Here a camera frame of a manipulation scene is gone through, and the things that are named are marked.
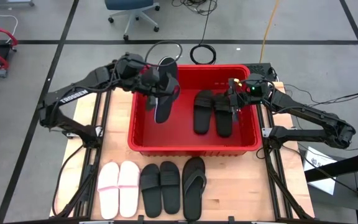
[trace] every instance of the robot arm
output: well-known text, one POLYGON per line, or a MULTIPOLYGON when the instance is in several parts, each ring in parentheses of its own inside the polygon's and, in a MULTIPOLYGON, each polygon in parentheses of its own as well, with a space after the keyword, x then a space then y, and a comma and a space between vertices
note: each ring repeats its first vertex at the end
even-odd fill
POLYGON ((320 125, 319 130, 295 130, 281 126, 262 130, 274 148, 281 148, 286 141, 323 142, 328 146, 345 149, 349 147, 355 129, 338 118, 336 114, 317 110, 294 101, 290 96, 277 90, 273 83, 264 80, 261 75, 251 74, 248 80, 229 80, 230 88, 226 92, 234 113, 246 105, 263 104, 271 112, 289 113, 320 125))
POLYGON ((139 92, 156 98, 177 93, 177 80, 169 73, 159 73, 156 67, 150 67, 143 74, 145 62, 140 55, 126 53, 109 65, 96 68, 76 83, 47 94, 37 109, 40 124, 46 128, 61 128, 64 132, 79 135, 86 147, 97 147, 100 138, 95 127, 82 125, 65 116, 59 106, 77 100, 90 93, 114 90, 139 92))

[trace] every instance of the slipper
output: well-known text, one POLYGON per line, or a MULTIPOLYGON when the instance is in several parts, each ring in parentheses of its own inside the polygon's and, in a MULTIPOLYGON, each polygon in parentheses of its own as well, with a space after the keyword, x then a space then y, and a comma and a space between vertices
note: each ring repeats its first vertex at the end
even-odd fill
POLYGON ((149 218, 161 214, 160 171, 155 164, 145 166, 140 174, 144 210, 149 218))
POLYGON ((201 217, 202 194, 206 186, 205 164, 202 158, 189 159, 182 173, 183 215, 187 221, 196 221, 201 217))
POLYGON ((139 168, 131 161, 124 161, 118 178, 119 213, 129 218, 136 214, 139 198, 139 168))
MULTIPOLYGON (((169 63, 172 63, 169 66, 158 67, 158 72, 160 74, 160 83, 162 83, 162 85, 166 85, 165 87, 168 87, 168 85, 173 85, 168 81, 168 76, 171 76, 172 78, 177 80, 178 65, 176 63, 173 63, 174 61, 175 59, 171 57, 165 57, 161 59, 161 61, 158 63, 159 65, 167 65, 169 63)), ((178 90, 175 92, 175 94, 171 96, 162 96, 156 98, 154 120, 157 124, 161 124, 167 121, 171 113, 172 104, 178 98, 179 94, 180 91, 178 90)))
POLYGON ((98 177, 100 212, 104 219, 112 219, 118 214, 118 173, 115 162, 104 165, 98 177))
POLYGON ((201 90, 194 99, 193 129, 196 134, 206 134, 212 116, 213 92, 201 90))
POLYGON ((214 96, 214 112, 216 120, 216 132, 223 138, 227 138, 232 133, 232 113, 230 110, 230 100, 223 94, 214 96))
POLYGON ((180 174, 178 167, 169 161, 160 165, 160 183, 164 210, 176 214, 180 209, 180 174))

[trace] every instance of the wooden table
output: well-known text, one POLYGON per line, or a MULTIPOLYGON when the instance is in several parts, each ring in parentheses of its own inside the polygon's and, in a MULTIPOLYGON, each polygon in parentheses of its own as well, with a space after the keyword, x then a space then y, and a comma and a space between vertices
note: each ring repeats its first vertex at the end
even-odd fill
MULTIPOLYGON (((276 87, 283 91, 283 83, 276 83, 276 87)), ((74 119, 82 124, 90 124, 93 114, 93 106, 96 95, 88 95, 78 100, 74 119)), ((146 157, 132 151, 127 144, 129 119, 131 115, 132 94, 117 89, 112 93, 110 100, 109 116, 105 130, 102 156, 99 171, 107 162, 114 161, 119 165, 124 160, 135 162, 139 168, 147 164, 155 163, 158 166, 163 161, 174 162, 180 171, 189 157, 146 157)), ((103 104, 99 112, 99 123, 102 116, 103 104)), ((263 107, 264 120, 267 122, 266 110, 263 107)), ((274 116, 276 125, 286 128, 292 127, 289 114, 277 114, 274 116)), ((68 140, 63 161, 79 146, 81 139, 68 140)), ((286 147, 298 150, 296 142, 287 142, 286 147)), ((66 165, 60 181, 60 188, 55 201, 57 212, 71 199, 78 188, 85 150, 79 152, 66 165)), ((281 150, 283 168, 287 178, 289 191, 296 201, 303 207, 306 213, 314 216, 309 191, 303 173, 303 166, 298 154, 287 149, 281 150)), ((255 152, 245 153, 237 157, 203 157, 206 164, 206 176, 208 184, 203 194, 203 212, 200 220, 224 221, 228 216, 234 216, 237 221, 274 221, 272 200, 270 196, 269 182, 265 161, 256 158, 255 152)), ((281 191, 277 188, 281 216, 285 216, 281 191)), ((145 215, 142 194, 139 197, 138 211, 132 218, 136 220, 138 215, 145 215)), ((96 191, 94 197, 93 220, 102 219, 100 215, 99 194, 96 191)), ((124 220, 118 215, 116 220, 124 220)), ((162 211, 157 218, 146 220, 184 220, 180 210, 175 215, 168 215, 162 211)))

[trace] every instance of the red plastic bin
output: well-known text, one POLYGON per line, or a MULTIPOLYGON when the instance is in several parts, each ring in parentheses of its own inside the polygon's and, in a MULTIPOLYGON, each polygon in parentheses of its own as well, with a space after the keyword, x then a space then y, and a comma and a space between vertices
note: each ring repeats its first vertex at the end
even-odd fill
POLYGON ((193 103, 200 90, 224 93, 229 78, 246 79, 249 69, 243 65, 179 65, 180 96, 174 102, 169 119, 157 124, 154 111, 146 111, 146 97, 135 93, 132 101, 128 145, 145 156, 238 156, 261 145, 255 106, 246 106, 233 123, 232 135, 218 136, 214 114, 209 131, 198 135, 193 130, 193 103))

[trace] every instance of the pink slipper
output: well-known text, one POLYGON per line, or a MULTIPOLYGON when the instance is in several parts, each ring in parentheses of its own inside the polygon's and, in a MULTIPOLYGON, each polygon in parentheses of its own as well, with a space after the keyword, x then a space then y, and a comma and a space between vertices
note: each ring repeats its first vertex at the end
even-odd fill
POLYGON ((102 167, 98 177, 100 212, 104 219, 112 219, 118 214, 118 174, 118 165, 109 162, 102 167))
POLYGON ((139 198, 138 166, 131 161, 124 161, 118 178, 119 188, 119 213, 122 217, 129 218, 136 214, 137 201, 139 198))

